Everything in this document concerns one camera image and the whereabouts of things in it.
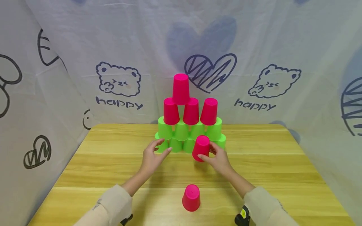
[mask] sleeve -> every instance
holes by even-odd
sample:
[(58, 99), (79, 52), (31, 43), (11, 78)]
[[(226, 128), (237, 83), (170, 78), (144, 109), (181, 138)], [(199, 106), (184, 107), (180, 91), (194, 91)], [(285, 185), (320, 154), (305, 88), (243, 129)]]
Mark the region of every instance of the sleeve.
[(244, 202), (257, 226), (298, 226), (280, 202), (262, 187), (248, 192)]
[(132, 215), (132, 197), (119, 185), (107, 190), (74, 226), (117, 226)]

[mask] smiley face drawing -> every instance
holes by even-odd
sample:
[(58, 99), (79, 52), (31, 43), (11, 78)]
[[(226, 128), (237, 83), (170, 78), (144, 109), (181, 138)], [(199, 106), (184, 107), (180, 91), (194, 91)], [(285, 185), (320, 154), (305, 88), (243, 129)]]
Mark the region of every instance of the smiley face drawing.
[(86, 110), (84, 112), (83, 127), (87, 130), (91, 130), (93, 120), (94, 120), (94, 117), (93, 117), (92, 113), (90, 112), (90, 109)]
[(0, 54), (0, 118), (4, 117), (10, 107), (10, 96), (6, 85), (18, 84), (22, 73), (16, 62), (8, 56)]

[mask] forearm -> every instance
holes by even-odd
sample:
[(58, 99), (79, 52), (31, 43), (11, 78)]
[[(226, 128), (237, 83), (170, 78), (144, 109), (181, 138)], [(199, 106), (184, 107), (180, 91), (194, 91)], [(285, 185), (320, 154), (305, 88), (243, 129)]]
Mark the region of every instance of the forearm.
[(225, 178), (235, 188), (241, 198), (244, 198), (248, 192), (251, 192), (255, 186), (248, 182), (244, 177), (240, 176), (234, 169), (225, 173)]
[(130, 194), (131, 197), (138, 191), (138, 189), (149, 179), (151, 175), (147, 172), (138, 171), (134, 176), (124, 182), (121, 187)]

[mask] tabletop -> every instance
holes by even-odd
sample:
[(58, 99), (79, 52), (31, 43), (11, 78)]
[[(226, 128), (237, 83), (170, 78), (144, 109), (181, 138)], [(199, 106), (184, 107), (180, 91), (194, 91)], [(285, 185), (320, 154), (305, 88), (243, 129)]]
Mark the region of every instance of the tabletop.
[[(114, 184), (137, 172), (155, 124), (93, 127), (29, 226), (72, 226)], [(263, 186), (302, 226), (354, 225), (288, 130), (281, 125), (223, 125), (234, 169)], [(188, 184), (200, 188), (200, 208), (188, 212), (182, 196)], [(127, 226), (235, 225), (243, 206), (231, 185), (191, 154), (171, 153), (133, 197)]]

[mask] plastic cup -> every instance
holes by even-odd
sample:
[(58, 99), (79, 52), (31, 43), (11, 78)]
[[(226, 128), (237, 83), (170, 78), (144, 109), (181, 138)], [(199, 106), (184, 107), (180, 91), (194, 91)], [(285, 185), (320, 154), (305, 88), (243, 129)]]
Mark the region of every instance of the plastic cup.
[(186, 74), (176, 74), (173, 77), (173, 101), (177, 105), (185, 105), (189, 101), (189, 98), (189, 77)]
[(178, 141), (185, 141), (189, 137), (189, 126), (180, 120), (175, 126), (175, 138)]
[(200, 159), (197, 155), (202, 154), (209, 156), (210, 151), (210, 140), (207, 136), (201, 135), (196, 138), (195, 146), (192, 151), (192, 156), (194, 159), (198, 162), (203, 162), (202, 159)]
[(167, 125), (164, 122), (163, 116), (159, 117), (158, 126), (159, 126), (158, 134), (159, 134), (160, 138), (164, 138), (165, 140), (169, 140), (172, 138), (172, 126)]
[(182, 141), (178, 141), (173, 137), (170, 139), (170, 147), (172, 147), (172, 152), (180, 152), (182, 151)]
[(184, 152), (191, 154), (194, 150), (195, 141), (189, 137), (187, 140), (184, 141)]
[[(160, 139), (158, 132), (155, 134), (155, 139)], [(156, 151), (158, 153), (162, 153), (164, 150), (168, 149), (169, 146), (167, 140), (165, 140), (161, 145), (156, 146), (156, 148), (158, 148), (158, 150)]]
[(217, 145), (219, 145), (222, 149), (225, 149), (226, 144), (226, 136), (224, 134), (221, 134), (220, 139), (216, 142)]
[(195, 125), (199, 122), (199, 101), (191, 97), (185, 105), (184, 122), (187, 125)]
[(221, 124), (222, 124), (221, 118), (216, 118), (216, 123), (214, 125), (208, 126), (206, 130), (206, 136), (211, 141), (218, 141), (221, 138)]
[(163, 101), (163, 120), (167, 125), (176, 125), (180, 120), (177, 105), (171, 97)]
[(204, 134), (205, 134), (205, 125), (202, 124), (201, 121), (199, 121), (197, 124), (191, 126), (190, 137), (193, 140), (196, 140), (196, 138), (198, 136), (204, 135)]
[(200, 207), (200, 190), (196, 185), (187, 185), (182, 197), (182, 205), (190, 212), (194, 212)]
[(207, 98), (204, 102), (200, 121), (205, 125), (214, 125), (218, 114), (218, 101), (214, 98)]

